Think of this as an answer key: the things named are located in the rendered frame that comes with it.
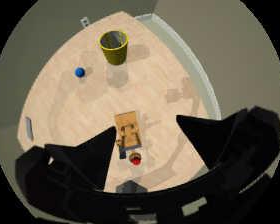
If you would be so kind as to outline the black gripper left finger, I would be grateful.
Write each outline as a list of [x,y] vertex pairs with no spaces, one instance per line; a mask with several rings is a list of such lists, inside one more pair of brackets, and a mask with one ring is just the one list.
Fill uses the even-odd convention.
[[111,161],[112,151],[115,148],[116,128],[105,129],[76,147],[68,145],[44,145],[46,151],[50,153],[55,161],[69,163],[75,168],[79,175],[89,181],[96,190],[104,192],[105,180],[107,180],[109,161]]

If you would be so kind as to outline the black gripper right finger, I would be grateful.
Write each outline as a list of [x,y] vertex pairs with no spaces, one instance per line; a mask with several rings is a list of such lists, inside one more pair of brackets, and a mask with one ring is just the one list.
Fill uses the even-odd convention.
[[248,108],[242,108],[242,111],[226,116],[224,120],[176,115],[177,125],[180,125],[181,131],[191,141],[209,171],[222,164],[220,157],[228,145],[234,127],[245,119],[248,119]]

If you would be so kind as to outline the yellow mug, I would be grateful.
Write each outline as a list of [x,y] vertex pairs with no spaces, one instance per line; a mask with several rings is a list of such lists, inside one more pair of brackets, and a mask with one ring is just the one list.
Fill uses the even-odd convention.
[[120,65],[127,60],[128,37],[119,30],[108,31],[99,37],[100,48],[109,64]]

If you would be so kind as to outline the blue ball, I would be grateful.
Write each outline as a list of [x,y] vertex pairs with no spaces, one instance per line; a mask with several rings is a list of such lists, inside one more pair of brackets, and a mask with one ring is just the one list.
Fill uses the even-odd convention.
[[75,75],[77,77],[83,77],[85,75],[84,68],[76,68]]

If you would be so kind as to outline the red ball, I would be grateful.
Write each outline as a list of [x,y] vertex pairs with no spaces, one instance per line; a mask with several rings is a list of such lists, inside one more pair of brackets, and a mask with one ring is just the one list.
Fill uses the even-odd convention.
[[140,164],[140,159],[139,159],[139,157],[133,157],[133,159],[132,159],[132,164],[135,164],[135,165],[137,165],[137,164]]

